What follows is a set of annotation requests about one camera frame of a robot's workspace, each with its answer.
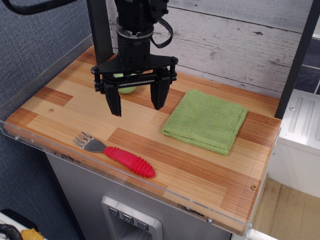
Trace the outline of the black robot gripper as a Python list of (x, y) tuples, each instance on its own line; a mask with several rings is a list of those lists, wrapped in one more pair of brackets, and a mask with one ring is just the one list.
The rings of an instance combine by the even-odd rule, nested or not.
[(122, 116), (119, 89), (150, 85), (151, 101), (159, 110), (165, 105), (170, 85), (177, 79), (176, 57), (151, 54), (153, 33), (153, 26), (133, 31), (118, 25), (118, 54), (91, 69), (95, 90), (105, 94), (115, 116)]

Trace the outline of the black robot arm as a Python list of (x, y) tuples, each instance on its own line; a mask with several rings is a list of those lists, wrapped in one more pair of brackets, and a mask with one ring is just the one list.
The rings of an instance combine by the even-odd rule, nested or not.
[(119, 89), (142, 85), (150, 86), (151, 101), (155, 109), (161, 109), (170, 89), (177, 79), (174, 56), (150, 53), (154, 24), (159, 23), (170, 34), (172, 27), (163, 19), (168, 13), (166, 0), (117, 0), (118, 17), (116, 34), (118, 53), (112, 57), (113, 47), (107, 3), (104, 0), (87, 1), (90, 27), (96, 58), (94, 86), (105, 95), (110, 111), (120, 116)]

